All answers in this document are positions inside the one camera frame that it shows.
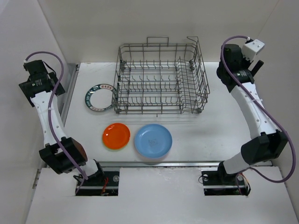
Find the white plate green red rim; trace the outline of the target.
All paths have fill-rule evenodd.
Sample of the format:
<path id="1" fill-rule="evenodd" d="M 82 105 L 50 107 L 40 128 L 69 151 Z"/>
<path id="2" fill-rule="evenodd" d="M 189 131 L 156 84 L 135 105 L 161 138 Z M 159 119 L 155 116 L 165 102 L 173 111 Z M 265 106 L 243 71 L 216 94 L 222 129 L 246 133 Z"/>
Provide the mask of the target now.
<path id="1" fill-rule="evenodd" d="M 110 110 L 114 107 L 113 103 L 111 103 L 108 107 L 105 108 L 97 108 L 95 107 L 92 102 L 91 102 L 91 98 L 92 95 L 100 90 L 109 90 L 112 92 L 112 96 L 117 96 L 117 89 L 114 88 L 112 85 L 110 84 L 97 84 L 95 86 L 93 86 L 92 88 L 90 88 L 87 93 L 85 94 L 85 105 L 92 111 L 95 112 L 105 112 L 107 110 Z"/>

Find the orange plastic plate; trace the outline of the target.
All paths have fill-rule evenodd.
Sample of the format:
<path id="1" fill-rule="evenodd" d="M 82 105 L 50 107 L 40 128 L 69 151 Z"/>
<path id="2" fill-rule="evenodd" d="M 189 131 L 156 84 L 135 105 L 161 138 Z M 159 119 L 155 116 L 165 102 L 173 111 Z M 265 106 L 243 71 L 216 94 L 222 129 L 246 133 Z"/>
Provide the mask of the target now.
<path id="1" fill-rule="evenodd" d="M 106 144 L 122 145 L 130 141 L 130 130 L 123 123 L 113 123 L 107 126 L 102 135 L 102 141 Z"/>

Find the light blue plastic plate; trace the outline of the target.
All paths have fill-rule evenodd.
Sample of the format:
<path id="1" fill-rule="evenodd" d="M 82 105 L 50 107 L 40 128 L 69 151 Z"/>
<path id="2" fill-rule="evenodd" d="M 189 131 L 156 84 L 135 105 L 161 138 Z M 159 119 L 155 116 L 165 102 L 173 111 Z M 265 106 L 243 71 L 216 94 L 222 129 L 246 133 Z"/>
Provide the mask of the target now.
<path id="1" fill-rule="evenodd" d="M 162 125 L 148 124 L 138 130 L 134 144 L 139 154 L 159 157 L 169 153 L 172 147 L 172 135 Z"/>

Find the lime green plastic plate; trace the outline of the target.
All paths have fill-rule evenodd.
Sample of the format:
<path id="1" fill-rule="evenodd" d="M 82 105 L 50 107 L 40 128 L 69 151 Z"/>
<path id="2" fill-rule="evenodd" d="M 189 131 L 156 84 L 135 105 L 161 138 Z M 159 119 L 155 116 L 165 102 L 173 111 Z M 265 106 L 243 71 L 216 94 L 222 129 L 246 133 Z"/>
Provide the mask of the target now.
<path id="1" fill-rule="evenodd" d="M 122 144 L 122 145 L 114 145 L 114 144 L 106 144 L 106 143 L 103 143 L 103 146 L 105 147 L 106 150 L 108 151 L 112 151 L 112 152 L 116 152 L 116 151 L 119 151 L 119 150 L 122 150 L 124 149 L 128 144 Z"/>

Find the pink plastic plate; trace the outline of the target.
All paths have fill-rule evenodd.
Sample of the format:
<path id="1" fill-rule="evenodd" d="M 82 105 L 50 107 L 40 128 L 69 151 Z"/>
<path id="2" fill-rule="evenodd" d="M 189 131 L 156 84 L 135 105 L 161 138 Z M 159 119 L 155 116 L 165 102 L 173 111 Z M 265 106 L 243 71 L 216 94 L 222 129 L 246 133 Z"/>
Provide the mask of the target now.
<path id="1" fill-rule="evenodd" d="M 159 161 L 159 160 L 164 160 L 167 158 L 167 154 L 159 157 L 150 157 L 150 156 L 144 156 L 142 154 L 137 154 L 137 157 L 142 160 L 142 161 Z"/>

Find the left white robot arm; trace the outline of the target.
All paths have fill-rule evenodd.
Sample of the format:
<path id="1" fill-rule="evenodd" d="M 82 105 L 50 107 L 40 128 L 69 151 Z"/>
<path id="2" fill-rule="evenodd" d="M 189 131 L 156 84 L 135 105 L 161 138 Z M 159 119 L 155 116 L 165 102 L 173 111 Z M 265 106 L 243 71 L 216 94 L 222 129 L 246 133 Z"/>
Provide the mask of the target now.
<path id="1" fill-rule="evenodd" d="M 44 148 L 39 151 L 41 159 L 57 174 L 77 169 L 83 179 L 94 185 L 102 184 L 105 174 L 101 165 L 97 161 L 89 163 L 82 145 L 64 130 L 57 97 L 65 90 L 56 73 L 48 72 L 48 66 L 42 60 L 25 61 L 23 67 L 29 77 L 19 87 L 37 110 L 42 125 Z"/>

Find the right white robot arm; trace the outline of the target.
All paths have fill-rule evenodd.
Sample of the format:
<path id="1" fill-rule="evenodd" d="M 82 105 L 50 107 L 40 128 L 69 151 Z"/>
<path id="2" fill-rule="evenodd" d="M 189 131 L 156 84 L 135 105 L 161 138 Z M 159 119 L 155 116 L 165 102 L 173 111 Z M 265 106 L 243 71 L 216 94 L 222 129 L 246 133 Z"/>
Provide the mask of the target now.
<path id="1" fill-rule="evenodd" d="M 219 164 L 216 178 L 220 183 L 226 184 L 237 173 L 252 165 L 278 158 L 288 139 L 261 110 L 263 104 L 253 77 L 263 63 L 258 62 L 255 69 L 250 71 L 248 68 L 251 63 L 243 57 L 237 44 L 225 44 L 221 49 L 223 55 L 217 68 L 217 76 L 238 103 L 251 138 L 241 146 L 238 154 Z"/>

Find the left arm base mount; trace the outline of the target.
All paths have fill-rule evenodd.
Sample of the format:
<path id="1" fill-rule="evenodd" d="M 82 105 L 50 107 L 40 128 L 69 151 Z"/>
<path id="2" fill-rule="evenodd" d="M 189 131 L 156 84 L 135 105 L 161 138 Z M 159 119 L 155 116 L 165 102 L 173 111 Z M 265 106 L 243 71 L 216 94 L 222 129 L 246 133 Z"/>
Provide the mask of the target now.
<path id="1" fill-rule="evenodd" d="M 119 171 L 104 171 L 104 174 L 98 173 L 95 177 L 83 180 L 82 175 L 74 175 L 77 181 L 75 196 L 118 196 L 119 190 Z"/>

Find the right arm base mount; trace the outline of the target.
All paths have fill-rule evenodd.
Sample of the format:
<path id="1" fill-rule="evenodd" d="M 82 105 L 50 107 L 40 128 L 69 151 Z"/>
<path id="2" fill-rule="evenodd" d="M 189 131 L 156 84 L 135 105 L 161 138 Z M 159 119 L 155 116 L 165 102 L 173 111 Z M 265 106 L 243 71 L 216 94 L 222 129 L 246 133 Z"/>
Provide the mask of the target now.
<path id="1" fill-rule="evenodd" d="M 199 182 L 203 184 L 205 196 L 248 196 L 251 192 L 251 186 L 243 174 L 223 182 L 217 171 L 204 170 Z"/>

